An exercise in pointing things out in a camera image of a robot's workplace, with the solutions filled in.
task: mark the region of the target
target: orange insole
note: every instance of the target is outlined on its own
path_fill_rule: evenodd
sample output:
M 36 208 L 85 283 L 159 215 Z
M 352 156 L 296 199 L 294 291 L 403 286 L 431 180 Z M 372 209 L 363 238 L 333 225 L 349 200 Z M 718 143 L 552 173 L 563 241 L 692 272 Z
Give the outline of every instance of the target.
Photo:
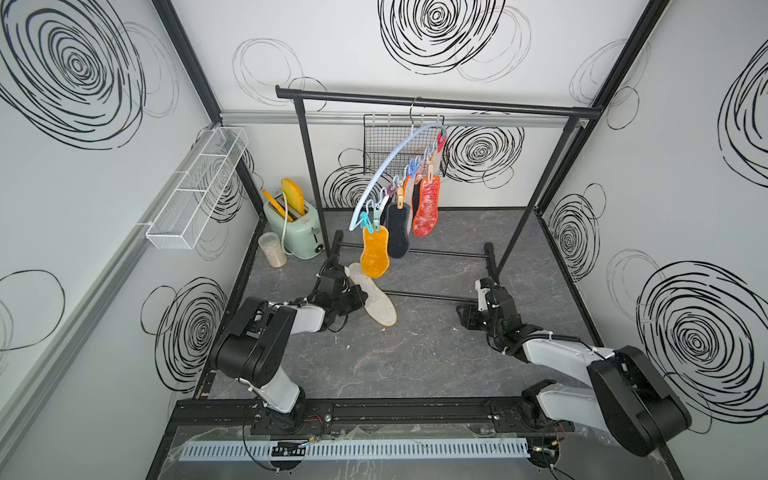
M 369 233 L 367 228 L 362 229 L 363 248 L 360 265 L 365 275 L 379 278 L 389 268 L 387 242 L 389 242 L 389 231 L 386 227 L 380 227 L 378 232 L 373 233 Z
M 432 177 L 432 182 L 422 180 L 419 209 L 413 218 L 413 234 L 424 237 L 432 231 L 437 223 L 437 201 L 440 197 L 440 177 Z

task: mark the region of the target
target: wire shelf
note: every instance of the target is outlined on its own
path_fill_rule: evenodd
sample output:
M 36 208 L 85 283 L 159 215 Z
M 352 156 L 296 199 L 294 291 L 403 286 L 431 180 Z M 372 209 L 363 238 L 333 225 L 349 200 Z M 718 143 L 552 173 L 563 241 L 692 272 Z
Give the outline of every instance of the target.
M 365 172 L 373 173 L 377 171 L 389 154 L 395 150 L 395 147 L 411 134 L 411 127 L 391 125 L 393 121 L 402 123 L 403 119 L 408 122 L 411 121 L 408 115 L 367 114 L 363 116 L 362 166 Z M 445 117 L 442 115 L 413 115 L 412 119 L 414 128 L 435 122 L 445 123 Z M 393 177 L 395 175 L 402 175 L 403 170 L 410 163 L 411 159 L 416 155 L 423 154 L 424 149 L 437 140 L 438 133 L 438 129 L 429 128 L 416 135 L 413 140 L 408 142 L 395 155 L 392 161 L 389 162 L 389 165 L 387 165 L 387 168 L 384 169 L 384 172 Z
M 160 249 L 194 248 L 247 145 L 243 128 L 214 129 L 147 230 L 153 245 Z

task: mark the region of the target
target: mint green toaster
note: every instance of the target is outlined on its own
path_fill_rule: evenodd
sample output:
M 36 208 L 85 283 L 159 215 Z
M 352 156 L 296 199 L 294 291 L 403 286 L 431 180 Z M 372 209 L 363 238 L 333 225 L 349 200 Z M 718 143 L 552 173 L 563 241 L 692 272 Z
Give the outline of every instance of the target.
M 285 200 L 283 199 L 282 192 L 275 195 L 275 200 L 284 208 Z M 315 207 L 305 201 L 304 210 L 306 211 L 305 215 L 293 222 L 288 222 L 285 246 L 286 250 L 296 256 L 296 258 L 309 260 L 323 251 L 323 234 L 320 233 L 320 220 L 317 217 Z M 277 213 L 269 202 L 264 202 L 264 213 L 266 214 L 266 220 L 270 224 L 270 229 L 277 233 L 278 237 L 282 237 L 285 217 Z

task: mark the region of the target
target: hanger hook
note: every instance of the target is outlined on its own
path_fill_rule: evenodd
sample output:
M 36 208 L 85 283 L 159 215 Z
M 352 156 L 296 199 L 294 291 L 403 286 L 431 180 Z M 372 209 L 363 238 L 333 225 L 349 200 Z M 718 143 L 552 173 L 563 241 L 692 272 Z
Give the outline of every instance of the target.
M 411 108 L 408 109 L 408 116 L 411 119 L 411 131 L 413 131 L 413 128 L 416 126 L 416 122 L 413 121 L 413 115 L 412 115 L 413 104 L 416 103 L 416 100 L 419 99 L 419 98 L 421 98 L 421 96 L 414 97 L 413 101 L 411 102 Z

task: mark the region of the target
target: plastic container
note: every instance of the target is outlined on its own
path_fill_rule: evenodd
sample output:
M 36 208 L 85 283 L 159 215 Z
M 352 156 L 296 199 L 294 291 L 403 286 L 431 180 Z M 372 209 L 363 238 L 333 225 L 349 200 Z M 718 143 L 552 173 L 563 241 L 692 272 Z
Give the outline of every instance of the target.
M 277 233 L 267 232 L 259 237 L 259 248 L 266 255 L 266 261 L 275 268 L 285 265 L 288 261 L 283 247 L 280 246 L 280 237 L 277 236 Z

